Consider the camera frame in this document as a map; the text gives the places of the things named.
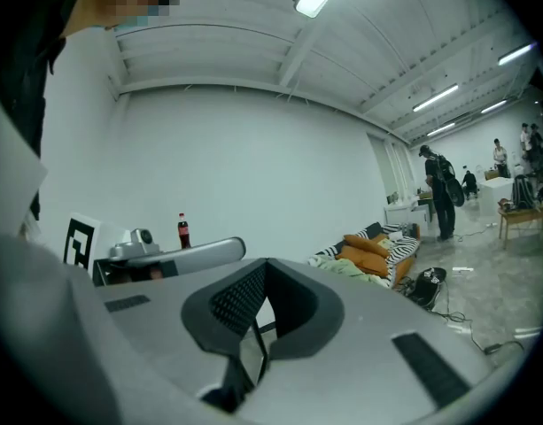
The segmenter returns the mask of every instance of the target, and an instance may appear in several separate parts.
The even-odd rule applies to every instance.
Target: camera
[[[110,261],[125,261],[144,255],[160,253],[158,244],[153,242],[151,231],[145,228],[136,228],[130,233],[129,243],[118,243],[110,250]]]

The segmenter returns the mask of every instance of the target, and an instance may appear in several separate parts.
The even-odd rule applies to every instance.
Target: white wall
[[[49,172],[40,189],[43,242],[62,258],[70,212],[97,216],[107,123],[115,101],[98,56],[97,32],[68,38],[49,74],[42,162]]]
[[[363,122],[272,94],[221,88],[131,96],[112,134],[104,214],[179,248],[241,236],[247,257],[304,261],[383,218],[384,185]],[[273,320],[266,305],[260,325]]]
[[[472,126],[462,128],[445,135],[438,140],[426,142],[432,150],[443,154],[453,165],[456,178],[462,181],[463,166],[476,174],[477,166],[487,170],[493,168],[493,140],[499,138],[501,145],[508,152],[508,165],[511,172],[517,162],[521,162],[521,144],[519,135],[521,125],[526,122],[529,126],[534,122],[539,126],[539,132],[543,135],[542,119],[539,116],[539,106],[531,99],[526,99],[511,105],[503,111],[497,111],[489,117]],[[418,157],[419,147],[411,150],[417,186],[428,189],[424,182],[424,158]]]

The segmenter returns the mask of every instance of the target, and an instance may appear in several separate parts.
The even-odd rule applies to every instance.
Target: concrete floor
[[[477,199],[456,208],[454,240],[438,243],[436,215],[430,234],[423,238],[417,261],[409,276],[415,278],[428,267],[447,271],[450,312],[472,319],[474,339],[482,347],[514,339],[516,329],[543,324],[543,231],[539,221],[509,228],[508,248],[503,249],[500,219],[482,217]],[[478,231],[484,233],[465,236]],[[473,272],[453,272],[453,267],[473,267]],[[446,290],[439,294],[434,311],[446,313]],[[449,323],[469,338],[469,323]],[[520,341],[525,348],[532,340]],[[509,344],[490,356],[496,366],[521,352]]]

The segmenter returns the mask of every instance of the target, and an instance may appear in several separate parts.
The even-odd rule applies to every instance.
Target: black pants
[[[474,194],[477,197],[477,185],[476,184],[466,184],[464,186],[464,195],[466,196],[466,199],[468,200],[469,194]]]
[[[508,178],[509,172],[508,172],[508,166],[505,164],[498,164],[498,173],[502,178]]]
[[[434,200],[434,207],[437,210],[440,237],[446,239],[454,232],[456,222],[456,211],[447,192],[443,191],[439,199]]]

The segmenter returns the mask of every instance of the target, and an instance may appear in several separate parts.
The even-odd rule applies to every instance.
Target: window
[[[403,182],[405,183],[406,189],[411,195],[415,194],[415,177],[413,176],[413,168],[409,162],[408,155],[405,151],[403,145],[395,146],[393,145],[395,152],[397,153],[397,159],[401,166],[401,173],[403,175]]]
[[[389,159],[389,154],[385,149],[385,143],[375,137],[370,137],[371,147],[376,155],[379,171],[381,172],[382,180],[384,181],[385,195],[390,196],[393,192],[398,192],[397,182],[393,174],[392,162]]]

